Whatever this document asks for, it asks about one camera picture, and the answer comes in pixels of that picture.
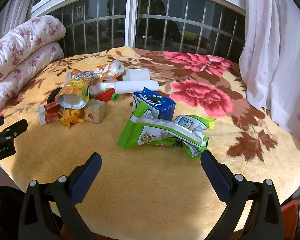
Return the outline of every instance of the blue tissue box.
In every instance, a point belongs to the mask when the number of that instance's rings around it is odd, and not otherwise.
[[[140,92],[134,92],[132,96],[134,108],[143,101],[150,107],[154,118],[172,121],[176,103],[170,98],[159,95],[148,88],[144,88]]]

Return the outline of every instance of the yellow floral blanket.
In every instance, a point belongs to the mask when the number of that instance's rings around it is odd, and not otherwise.
[[[298,188],[300,142],[273,123],[267,111],[247,103],[236,64],[213,56],[122,47],[51,63],[2,111],[1,130],[21,118],[29,123],[28,131],[15,140],[17,153],[0,162],[22,190],[32,179],[47,183],[68,175],[98,152],[101,171],[77,205],[93,232],[127,240],[204,239],[210,232],[225,204],[218,200],[199,159],[189,158],[183,148],[117,147],[131,115],[130,94],[107,103],[100,124],[39,125],[37,108],[63,85],[66,72],[93,70],[114,59],[126,68],[147,67],[161,94],[176,102],[175,115],[217,117],[215,129],[206,132],[208,149],[233,173],[253,181],[272,179],[281,202]],[[237,229],[243,227],[250,205]]]

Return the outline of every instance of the red and white box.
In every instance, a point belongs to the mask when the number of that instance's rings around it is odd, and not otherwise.
[[[58,121],[61,118],[60,109],[61,106],[56,101],[38,107],[40,125]]]

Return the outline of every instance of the pillow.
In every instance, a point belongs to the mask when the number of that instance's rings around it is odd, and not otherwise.
[[[0,111],[6,103],[39,74],[50,62],[63,58],[63,51],[57,42],[49,43],[32,53],[0,82]]]
[[[19,63],[44,45],[65,36],[63,24],[51,15],[31,19],[0,39],[0,82]]]

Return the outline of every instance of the green snack package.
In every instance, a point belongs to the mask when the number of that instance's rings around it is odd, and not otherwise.
[[[125,126],[118,146],[123,149],[142,144],[183,146],[190,157],[199,158],[209,140],[203,131],[213,129],[214,120],[196,115],[180,115],[174,122],[154,119],[149,106],[140,102]]]

